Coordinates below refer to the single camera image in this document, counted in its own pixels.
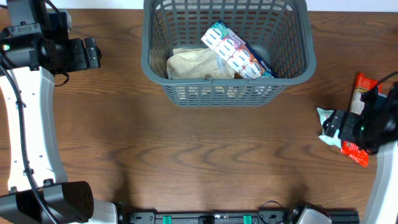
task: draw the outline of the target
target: basket rim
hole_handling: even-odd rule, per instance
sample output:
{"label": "basket rim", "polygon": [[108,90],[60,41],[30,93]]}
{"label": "basket rim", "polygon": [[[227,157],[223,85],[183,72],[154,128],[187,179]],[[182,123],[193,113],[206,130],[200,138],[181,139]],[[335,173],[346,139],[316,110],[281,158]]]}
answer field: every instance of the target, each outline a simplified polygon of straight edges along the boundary
{"label": "basket rim", "polygon": [[168,79],[162,78],[154,73],[149,66],[149,20],[151,12],[151,4],[153,0],[144,0],[144,21],[142,23],[142,53],[141,53],[141,68],[146,77],[151,81],[160,85],[297,85],[309,80],[315,73],[317,67],[317,59],[313,46],[313,36],[311,23],[308,17],[307,3],[299,0],[285,0],[287,2],[295,2],[298,6],[299,21],[301,23],[304,47],[307,53],[308,63],[305,71],[295,78],[258,78],[251,79],[228,79],[228,80],[204,80],[199,78],[184,78],[184,79]]}

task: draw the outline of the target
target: white background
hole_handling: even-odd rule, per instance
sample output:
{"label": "white background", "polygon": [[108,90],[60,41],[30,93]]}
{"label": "white background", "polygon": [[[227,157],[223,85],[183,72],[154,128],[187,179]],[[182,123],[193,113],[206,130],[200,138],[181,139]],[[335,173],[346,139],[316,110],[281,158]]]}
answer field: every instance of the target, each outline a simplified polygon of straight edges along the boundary
{"label": "white background", "polygon": [[[52,0],[60,9],[142,9],[144,0]],[[398,0],[307,0],[309,11],[398,12]]]}

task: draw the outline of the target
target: green tape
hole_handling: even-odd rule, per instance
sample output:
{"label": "green tape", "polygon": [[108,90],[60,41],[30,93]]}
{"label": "green tape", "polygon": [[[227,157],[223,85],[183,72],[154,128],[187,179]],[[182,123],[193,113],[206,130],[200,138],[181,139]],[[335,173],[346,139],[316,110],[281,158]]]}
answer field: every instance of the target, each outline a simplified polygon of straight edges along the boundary
{"label": "green tape", "polygon": [[163,217],[163,224],[172,224],[172,217]]}
{"label": "green tape", "polygon": [[243,224],[251,224],[251,215],[243,216]]}

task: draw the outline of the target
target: beige cloth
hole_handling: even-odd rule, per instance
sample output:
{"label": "beige cloth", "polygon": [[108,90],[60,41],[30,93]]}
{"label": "beige cloth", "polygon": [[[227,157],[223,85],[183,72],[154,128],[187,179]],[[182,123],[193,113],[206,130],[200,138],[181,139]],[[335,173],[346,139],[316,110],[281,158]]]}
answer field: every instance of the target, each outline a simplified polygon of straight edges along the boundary
{"label": "beige cloth", "polygon": [[169,78],[233,79],[235,71],[211,49],[175,54],[167,60]]}

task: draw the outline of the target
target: wood grain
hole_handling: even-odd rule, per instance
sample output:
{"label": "wood grain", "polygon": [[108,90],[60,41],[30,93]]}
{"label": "wood grain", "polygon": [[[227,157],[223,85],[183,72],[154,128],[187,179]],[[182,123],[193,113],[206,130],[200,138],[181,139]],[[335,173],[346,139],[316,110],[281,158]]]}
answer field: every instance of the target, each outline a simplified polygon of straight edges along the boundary
{"label": "wood grain", "polygon": [[[316,74],[257,108],[173,105],[141,70],[143,11],[70,14],[71,37],[95,37],[103,53],[100,69],[71,73],[55,90],[57,139],[70,181],[85,180],[96,198],[130,210],[255,210],[266,200],[303,199],[363,215],[376,158],[363,168],[321,142],[316,107],[347,110],[355,73],[380,79],[398,70],[398,14],[311,12]],[[0,27],[9,25],[7,17],[0,11]],[[3,100],[0,111],[6,194]]]}

